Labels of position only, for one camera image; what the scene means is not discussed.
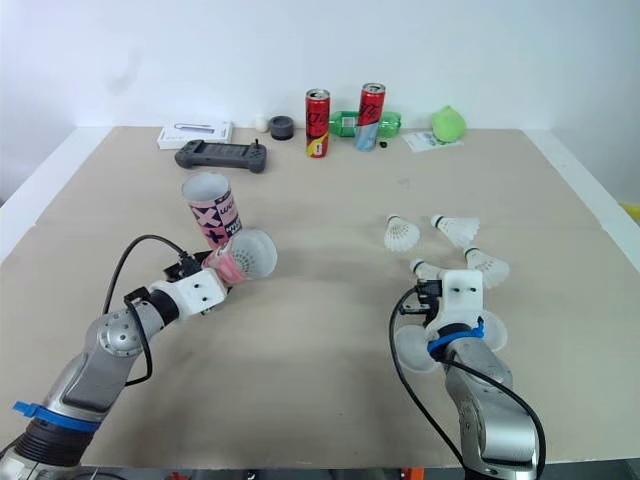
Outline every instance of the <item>yellow object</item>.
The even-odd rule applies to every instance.
[[[627,212],[636,222],[640,221],[640,205],[627,205],[626,203],[621,203],[620,206],[624,208],[624,211]]]
[[[307,147],[307,155],[309,155],[310,157],[313,157],[318,152],[322,152],[322,142],[325,141],[325,139],[327,138],[327,135],[329,135],[329,133],[325,133],[320,138],[313,139],[309,144],[309,146]]]

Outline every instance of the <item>green ball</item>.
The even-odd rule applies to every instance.
[[[467,129],[464,118],[449,105],[431,115],[433,134],[442,142],[455,142]]]

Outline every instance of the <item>blue ring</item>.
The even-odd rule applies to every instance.
[[[53,423],[60,427],[68,428],[70,430],[78,430],[80,432],[95,432],[100,428],[99,422],[87,422],[85,420],[78,420],[77,418],[67,417],[60,415],[59,413],[52,412],[46,409],[42,405],[37,403],[28,404],[25,402],[16,402],[13,406],[13,410],[17,410],[28,418],[39,418],[45,422]]]
[[[429,352],[429,355],[433,357],[432,352],[436,348],[441,347],[442,345],[447,345],[448,343],[453,342],[454,340],[457,340],[459,338],[468,338],[468,337],[484,338],[484,322],[479,321],[478,326],[471,329],[470,331],[452,333],[450,335],[445,335],[444,337],[440,337],[437,340],[433,340],[429,342],[427,344],[427,352]]]

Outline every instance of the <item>orange object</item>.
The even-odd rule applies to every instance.
[[[425,480],[424,468],[401,468],[403,480]]]
[[[180,475],[178,472],[173,472],[166,478],[166,480],[191,480],[191,477],[185,477]]]

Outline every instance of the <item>gray game controller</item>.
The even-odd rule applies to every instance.
[[[260,173],[267,165],[267,149],[258,143],[258,139],[250,145],[191,140],[176,153],[175,159],[182,168],[203,165],[247,168]]]

